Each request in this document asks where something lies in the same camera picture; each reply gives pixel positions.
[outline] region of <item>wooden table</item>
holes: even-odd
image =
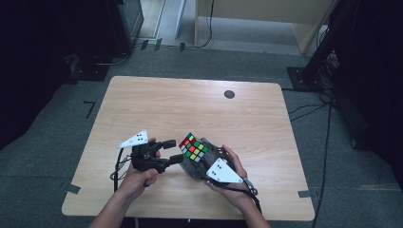
[[[235,92],[227,99],[224,91]],[[279,85],[145,77],[114,77],[107,89],[62,211],[70,216],[96,216],[113,194],[118,144],[146,129],[158,141],[179,144],[192,132],[211,143],[230,146],[259,190],[263,215],[275,220],[311,220],[310,198],[296,141]],[[163,158],[181,153],[161,150]],[[179,165],[130,206],[138,218],[242,219],[224,197],[190,179]]]

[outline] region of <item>power cord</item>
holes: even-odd
[[[327,155],[328,155],[328,148],[329,148],[329,135],[330,135],[330,120],[331,120],[331,115],[332,115],[332,106],[329,105],[329,113],[328,113],[328,121],[327,121],[327,130],[326,130],[326,141],[325,141],[325,152],[323,155],[323,172],[322,172],[322,183],[320,185],[320,192],[318,196],[318,202],[317,202],[317,209],[315,210],[315,217],[312,221],[312,228],[315,228],[317,225],[317,216],[319,214],[320,206],[322,204],[322,199],[323,199],[323,191],[325,188],[325,182],[326,182],[326,167],[327,167]]]

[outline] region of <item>forearm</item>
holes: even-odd
[[[245,218],[248,228],[270,228],[269,223],[258,210],[255,203],[245,203],[239,209],[242,212],[243,217]]]
[[[115,192],[89,227],[120,227],[130,203],[119,191]]]

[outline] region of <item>person's wrist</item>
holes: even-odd
[[[131,203],[135,199],[133,198],[132,194],[120,188],[115,192],[114,195],[116,195],[117,200],[124,203]]]

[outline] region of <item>black cable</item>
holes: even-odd
[[[332,115],[332,106],[329,105],[328,123],[327,123],[327,130],[326,130],[325,153],[323,155],[322,184],[320,186],[320,193],[319,193],[318,202],[317,202],[317,209],[315,211],[315,217],[314,217],[314,220],[312,221],[312,228],[315,228],[315,226],[317,225],[317,216],[319,214],[320,205],[322,204],[323,191],[324,191],[325,182],[326,182],[326,166],[327,166],[327,155],[328,155],[328,148],[329,148],[331,115]]]
[[[219,184],[217,181],[215,180],[209,180],[211,183],[213,183],[215,186],[225,189],[225,190],[230,190],[230,191],[235,191],[235,192],[241,192],[243,194],[245,194],[246,196],[252,198],[252,200],[255,202],[256,207],[258,208],[258,210],[261,212],[261,207],[260,207],[260,201],[259,199],[251,192],[252,189],[250,191],[246,191],[243,189],[238,189],[238,188],[232,188],[232,187],[227,187],[227,186],[223,186],[221,184]]]
[[[312,111],[310,111],[310,112],[308,112],[308,113],[305,113],[305,114],[303,114],[303,115],[300,115],[300,116],[298,116],[298,117],[295,117],[294,119],[291,119],[290,122],[292,122],[292,121],[294,121],[294,120],[297,120],[297,119],[299,119],[299,118],[301,118],[301,117],[307,116],[307,115],[309,115],[309,114],[311,114],[311,113],[313,113],[313,112],[315,112],[315,111],[321,109],[322,107],[324,107],[324,106],[326,106],[326,105],[327,105],[327,104],[323,104],[322,106],[317,107],[317,108],[315,108],[314,110],[312,110]]]
[[[124,152],[124,149],[122,148],[121,151],[119,152],[118,160],[116,161],[116,164],[115,164],[115,174],[113,175],[113,189],[115,192],[116,192],[116,190],[118,190],[119,164],[120,164],[121,156],[122,156],[123,152]]]
[[[297,107],[294,111],[290,111],[288,114],[293,114],[296,111],[298,111],[300,108],[304,108],[304,107],[311,107],[311,106],[322,106],[323,104],[307,104],[307,105],[303,105],[303,106],[299,106]]]
[[[198,46],[198,47],[189,47],[189,48],[204,48],[204,47],[206,47],[206,46],[210,43],[210,41],[212,40],[212,38],[213,38],[213,28],[212,28],[212,26],[211,26],[211,21],[212,21],[212,19],[213,19],[213,11],[214,11],[214,0],[211,2],[210,23],[208,23],[208,21],[207,21],[207,26],[208,26],[208,29],[209,29],[209,31],[210,31],[210,34],[209,34],[207,40],[205,41],[204,45],[202,45],[202,46]]]

